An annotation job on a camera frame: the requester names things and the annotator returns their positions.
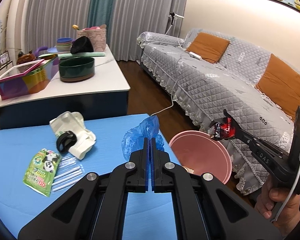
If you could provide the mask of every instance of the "purple handle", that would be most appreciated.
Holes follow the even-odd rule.
[[[33,53],[33,55],[35,56],[35,57],[39,57],[39,52],[40,51],[43,51],[43,50],[47,50],[48,49],[48,47],[40,47],[40,48],[37,48],[37,50]]]

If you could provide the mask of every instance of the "snack bag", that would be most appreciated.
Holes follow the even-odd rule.
[[[40,150],[32,158],[23,183],[36,192],[49,197],[60,160],[60,154],[47,149]]]

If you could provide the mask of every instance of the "plastic wrap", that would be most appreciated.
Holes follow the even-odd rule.
[[[127,131],[121,144],[125,160],[129,161],[132,152],[143,149],[144,138],[155,138],[157,149],[164,151],[164,141],[158,133],[159,119],[156,115],[144,119],[138,126]]]
[[[142,49],[147,44],[160,44],[160,45],[170,45],[170,46],[182,46],[185,40],[180,39],[178,37],[173,37],[161,33],[151,33],[151,32],[143,32],[137,38],[137,44],[140,45]]]

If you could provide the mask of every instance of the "pink bowl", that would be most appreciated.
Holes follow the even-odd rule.
[[[174,136],[169,146],[182,166],[194,170],[194,174],[209,172],[226,184],[231,176],[231,159],[226,148],[199,131],[184,131]]]
[[[86,31],[86,30],[98,30],[98,29],[100,29],[100,27],[94,26],[94,27],[91,27],[91,28],[84,28],[84,29],[82,29],[82,30],[83,30],[83,31]]]

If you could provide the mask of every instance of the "wooden floor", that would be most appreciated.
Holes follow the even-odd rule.
[[[129,92],[128,114],[153,114],[171,105],[170,96],[155,82],[136,62],[118,62],[131,90]],[[176,134],[186,130],[198,130],[192,121],[185,115],[177,103],[158,115],[160,130],[169,142]],[[231,175],[227,186],[237,195],[250,203],[248,197],[244,197],[237,189],[239,182]]]

